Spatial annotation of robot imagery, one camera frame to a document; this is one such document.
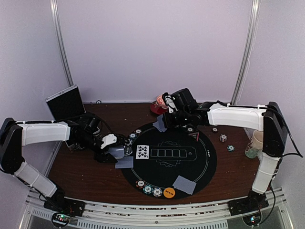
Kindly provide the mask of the four of clubs card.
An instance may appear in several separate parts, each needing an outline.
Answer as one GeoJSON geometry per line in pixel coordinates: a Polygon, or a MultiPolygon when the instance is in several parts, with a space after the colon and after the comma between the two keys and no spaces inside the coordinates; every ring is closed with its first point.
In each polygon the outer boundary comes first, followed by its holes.
{"type": "Polygon", "coordinates": [[[163,115],[157,117],[156,125],[159,126],[160,128],[164,128],[163,115]]]}

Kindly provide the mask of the single grey playing card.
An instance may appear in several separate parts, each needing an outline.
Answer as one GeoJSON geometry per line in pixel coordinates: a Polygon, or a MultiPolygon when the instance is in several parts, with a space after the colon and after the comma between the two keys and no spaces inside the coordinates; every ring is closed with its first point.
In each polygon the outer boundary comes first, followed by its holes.
{"type": "Polygon", "coordinates": [[[153,126],[159,131],[159,132],[165,132],[167,128],[164,125],[163,120],[157,120],[155,123],[153,123],[153,126]]]}

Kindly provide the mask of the red black triangle marker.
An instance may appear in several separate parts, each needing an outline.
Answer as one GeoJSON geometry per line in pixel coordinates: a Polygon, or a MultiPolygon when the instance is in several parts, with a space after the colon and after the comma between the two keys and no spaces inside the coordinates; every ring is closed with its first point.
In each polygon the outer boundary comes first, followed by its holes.
{"type": "Polygon", "coordinates": [[[194,132],[189,134],[190,137],[194,138],[196,142],[199,140],[199,132],[194,132]]]}

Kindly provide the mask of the grey playing card deck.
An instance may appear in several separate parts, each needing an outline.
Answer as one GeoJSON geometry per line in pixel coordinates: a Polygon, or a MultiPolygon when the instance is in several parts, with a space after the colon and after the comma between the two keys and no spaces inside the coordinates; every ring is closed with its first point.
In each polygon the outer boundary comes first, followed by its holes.
{"type": "Polygon", "coordinates": [[[108,152],[115,159],[122,159],[124,157],[124,147],[123,146],[110,147],[108,152]]]}

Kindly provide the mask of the blue cream chips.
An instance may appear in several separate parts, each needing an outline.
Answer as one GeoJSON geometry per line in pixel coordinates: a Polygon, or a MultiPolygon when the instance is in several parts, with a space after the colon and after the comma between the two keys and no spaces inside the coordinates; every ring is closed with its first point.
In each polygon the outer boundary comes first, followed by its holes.
{"type": "Polygon", "coordinates": [[[126,144],[127,146],[130,146],[130,145],[132,145],[132,140],[130,140],[130,139],[127,139],[127,140],[125,141],[125,144],[126,144]]]}
{"type": "Polygon", "coordinates": [[[155,196],[155,197],[161,197],[162,194],[163,194],[163,191],[161,188],[159,187],[155,187],[153,190],[152,190],[152,194],[155,196]]]}

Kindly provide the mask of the grey dealer button disc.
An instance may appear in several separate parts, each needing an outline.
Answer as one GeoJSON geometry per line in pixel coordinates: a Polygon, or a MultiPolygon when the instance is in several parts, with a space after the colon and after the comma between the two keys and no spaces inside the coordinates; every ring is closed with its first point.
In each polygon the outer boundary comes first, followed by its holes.
{"type": "Polygon", "coordinates": [[[132,154],[132,147],[131,146],[125,146],[124,147],[124,156],[129,156],[132,154]]]}

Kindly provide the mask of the green chips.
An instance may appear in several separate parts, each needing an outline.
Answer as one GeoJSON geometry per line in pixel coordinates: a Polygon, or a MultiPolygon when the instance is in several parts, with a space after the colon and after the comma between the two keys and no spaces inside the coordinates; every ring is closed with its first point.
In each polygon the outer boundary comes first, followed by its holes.
{"type": "Polygon", "coordinates": [[[137,137],[137,135],[135,134],[135,133],[131,133],[130,135],[129,135],[129,138],[130,139],[135,139],[137,137]]]}
{"type": "Polygon", "coordinates": [[[145,185],[142,190],[145,194],[149,195],[152,193],[153,188],[150,185],[145,185]]]}

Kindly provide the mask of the blue cream poker chip stack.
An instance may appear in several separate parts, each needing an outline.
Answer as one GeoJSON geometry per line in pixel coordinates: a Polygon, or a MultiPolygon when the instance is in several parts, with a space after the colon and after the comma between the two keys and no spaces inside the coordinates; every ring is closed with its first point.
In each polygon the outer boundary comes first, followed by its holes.
{"type": "Polygon", "coordinates": [[[220,142],[224,143],[228,139],[228,136],[226,134],[221,134],[219,137],[220,142]]]}

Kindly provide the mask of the blue patterned card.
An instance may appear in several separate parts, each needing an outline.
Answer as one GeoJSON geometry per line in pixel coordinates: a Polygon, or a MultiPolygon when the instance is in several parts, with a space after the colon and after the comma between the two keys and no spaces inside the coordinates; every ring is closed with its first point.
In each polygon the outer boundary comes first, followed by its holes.
{"type": "Polygon", "coordinates": [[[136,159],[149,159],[149,146],[137,145],[136,147],[136,159]]]}

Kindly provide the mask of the orange big blind button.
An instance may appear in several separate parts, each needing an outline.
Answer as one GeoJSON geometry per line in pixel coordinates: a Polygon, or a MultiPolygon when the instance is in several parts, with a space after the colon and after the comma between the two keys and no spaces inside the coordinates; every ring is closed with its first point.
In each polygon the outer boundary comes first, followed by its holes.
{"type": "Polygon", "coordinates": [[[163,195],[166,197],[166,198],[173,198],[175,196],[176,192],[175,192],[175,189],[172,188],[172,187],[167,187],[164,189],[163,191],[163,195]]]}

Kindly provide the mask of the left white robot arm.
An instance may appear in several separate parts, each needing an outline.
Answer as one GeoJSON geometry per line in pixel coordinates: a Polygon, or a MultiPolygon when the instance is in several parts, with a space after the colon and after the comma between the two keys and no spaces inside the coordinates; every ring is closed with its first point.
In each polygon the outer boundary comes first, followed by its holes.
{"type": "MultiPolygon", "coordinates": [[[[29,145],[23,150],[25,159],[40,172],[47,173],[47,167],[55,168],[51,158],[55,156],[56,142],[38,143],[29,145]]],[[[98,192],[91,186],[78,185],[73,188],[71,185],[65,185],[68,196],[71,198],[99,201],[98,192]]],[[[29,188],[24,186],[17,179],[9,174],[0,173],[0,200],[1,202],[21,202],[25,200],[29,188]]]]}

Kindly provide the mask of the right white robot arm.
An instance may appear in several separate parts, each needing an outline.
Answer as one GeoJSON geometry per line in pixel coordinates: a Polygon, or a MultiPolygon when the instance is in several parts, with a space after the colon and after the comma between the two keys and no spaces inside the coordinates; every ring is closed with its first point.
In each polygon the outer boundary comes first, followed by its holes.
{"type": "Polygon", "coordinates": [[[220,101],[198,104],[187,88],[173,94],[164,93],[162,99],[168,107],[163,116],[166,128],[184,125],[227,125],[263,132],[263,147],[259,153],[260,165],[252,188],[244,200],[247,210],[253,211],[261,205],[263,195],[286,155],[284,151],[287,138],[292,138],[279,105],[276,102],[269,102],[267,105],[245,106],[220,101]]]}

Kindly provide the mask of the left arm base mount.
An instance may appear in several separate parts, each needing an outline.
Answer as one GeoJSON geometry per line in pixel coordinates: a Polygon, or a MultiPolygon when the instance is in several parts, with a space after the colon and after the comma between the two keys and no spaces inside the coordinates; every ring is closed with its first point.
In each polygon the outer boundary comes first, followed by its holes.
{"type": "Polygon", "coordinates": [[[44,208],[54,211],[51,223],[56,228],[62,229],[68,226],[73,217],[81,217],[85,209],[85,202],[64,198],[63,206],[55,204],[50,199],[44,201],[44,208]]]}

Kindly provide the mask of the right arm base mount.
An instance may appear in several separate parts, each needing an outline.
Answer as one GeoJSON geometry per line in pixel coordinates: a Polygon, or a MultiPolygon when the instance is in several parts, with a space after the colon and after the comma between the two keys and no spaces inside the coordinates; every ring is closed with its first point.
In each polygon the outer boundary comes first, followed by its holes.
{"type": "Polygon", "coordinates": [[[267,200],[257,202],[248,198],[235,199],[228,202],[231,216],[242,215],[243,222],[247,226],[255,227],[263,221],[262,209],[268,207],[267,200]]]}

